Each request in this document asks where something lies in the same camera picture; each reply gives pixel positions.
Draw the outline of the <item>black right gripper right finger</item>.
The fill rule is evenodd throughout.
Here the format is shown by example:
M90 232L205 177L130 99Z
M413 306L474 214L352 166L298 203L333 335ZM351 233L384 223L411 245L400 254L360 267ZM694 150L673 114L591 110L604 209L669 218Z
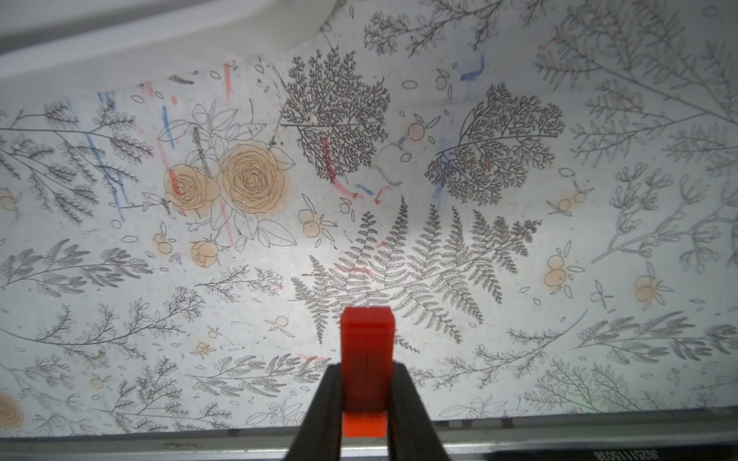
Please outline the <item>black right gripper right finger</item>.
M450 461L413 384L407 367L394 362L388 402L391 461Z

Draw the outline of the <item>red usb drive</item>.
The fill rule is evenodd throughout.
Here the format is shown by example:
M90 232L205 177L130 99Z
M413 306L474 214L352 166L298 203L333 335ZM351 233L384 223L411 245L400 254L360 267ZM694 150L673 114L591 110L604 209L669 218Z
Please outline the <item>red usb drive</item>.
M395 318L388 307L347 307L340 318L342 432L386 435Z

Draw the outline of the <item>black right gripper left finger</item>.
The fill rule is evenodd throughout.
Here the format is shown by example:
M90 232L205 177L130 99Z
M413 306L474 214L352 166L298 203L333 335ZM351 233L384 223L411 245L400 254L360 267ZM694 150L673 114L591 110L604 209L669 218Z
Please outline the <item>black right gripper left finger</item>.
M341 366L330 365L284 461L338 461L341 453L342 405Z

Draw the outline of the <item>white plastic storage box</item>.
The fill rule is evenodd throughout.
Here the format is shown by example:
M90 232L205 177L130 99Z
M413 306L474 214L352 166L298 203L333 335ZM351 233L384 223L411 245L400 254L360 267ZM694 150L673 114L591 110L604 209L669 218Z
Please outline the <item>white plastic storage box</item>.
M1 106L20 109L288 50L334 1L4 1Z

